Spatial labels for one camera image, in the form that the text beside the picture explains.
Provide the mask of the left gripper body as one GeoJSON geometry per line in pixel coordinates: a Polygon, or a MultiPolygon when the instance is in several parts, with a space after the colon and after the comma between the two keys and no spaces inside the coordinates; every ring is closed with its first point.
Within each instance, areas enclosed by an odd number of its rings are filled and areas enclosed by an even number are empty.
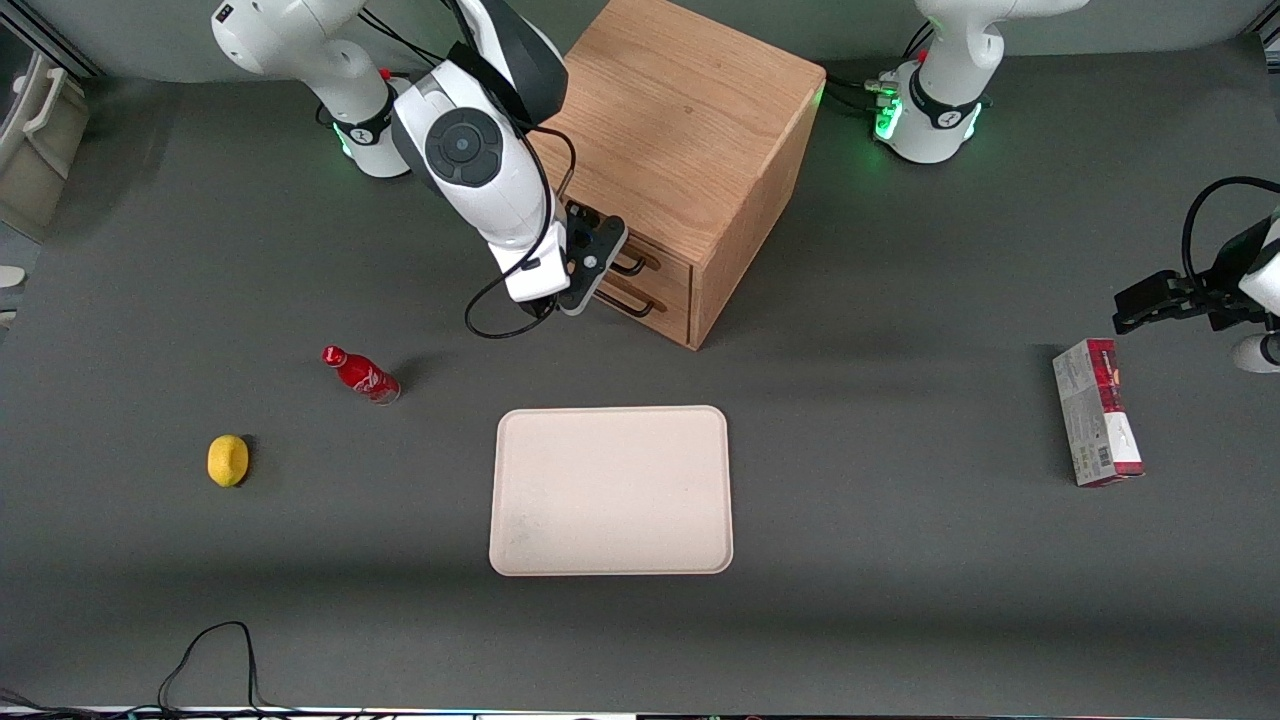
{"type": "Polygon", "coordinates": [[[1242,324],[1277,329],[1279,215],[1254,223],[1229,240],[1199,278],[1210,293],[1213,332],[1242,324]]]}

